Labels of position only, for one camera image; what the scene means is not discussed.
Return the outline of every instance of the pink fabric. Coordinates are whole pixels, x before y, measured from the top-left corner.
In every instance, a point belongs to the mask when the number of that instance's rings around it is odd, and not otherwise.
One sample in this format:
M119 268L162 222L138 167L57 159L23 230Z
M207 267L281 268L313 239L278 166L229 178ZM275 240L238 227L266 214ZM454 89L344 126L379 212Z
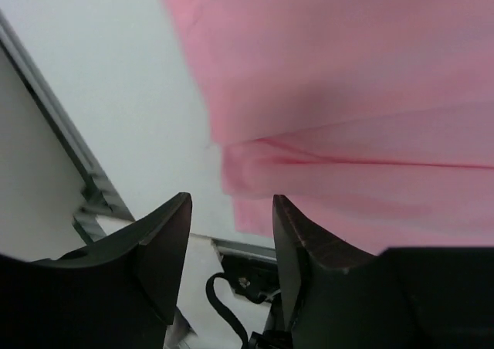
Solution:
M494 0L165 0L237 227L288 195L355 246L494 244Z

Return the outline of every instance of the black wire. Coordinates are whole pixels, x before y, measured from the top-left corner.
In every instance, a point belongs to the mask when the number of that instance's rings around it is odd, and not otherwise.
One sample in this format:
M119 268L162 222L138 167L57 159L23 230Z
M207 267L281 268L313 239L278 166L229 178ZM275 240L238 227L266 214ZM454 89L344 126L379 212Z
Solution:
M236 289L236 290L245 290L240 286L240 283L237 280L229 279L224 273L216 273L213 276L209 277L208 282L206 283L206 297L208 298L209 303L215 308L216 312L230 325L230 327L237 333L242 340L242 349L249 349L249 336L247 335L247 331L245 327L243 327L242 323L239 321L236 315L226 306L224 305L220 299L216 296L215 292L215 280L217 278L221 278ZM266 301L265 296L250 296L247 293L245 297L254 304L261 304Z

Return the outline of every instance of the pink cloth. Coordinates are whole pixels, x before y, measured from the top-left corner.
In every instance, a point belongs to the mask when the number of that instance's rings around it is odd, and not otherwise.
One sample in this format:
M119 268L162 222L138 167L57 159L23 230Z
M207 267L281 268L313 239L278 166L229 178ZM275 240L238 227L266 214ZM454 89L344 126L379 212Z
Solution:
M494 244L494 0L165 0L238 230Z

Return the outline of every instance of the gray wall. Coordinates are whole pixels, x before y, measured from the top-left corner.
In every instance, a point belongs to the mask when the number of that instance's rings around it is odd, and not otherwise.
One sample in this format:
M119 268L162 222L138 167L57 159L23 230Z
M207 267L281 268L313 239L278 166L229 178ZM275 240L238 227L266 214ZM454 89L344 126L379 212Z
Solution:
M0 49L0 253L36 260L83 246L72 227L82 187Z

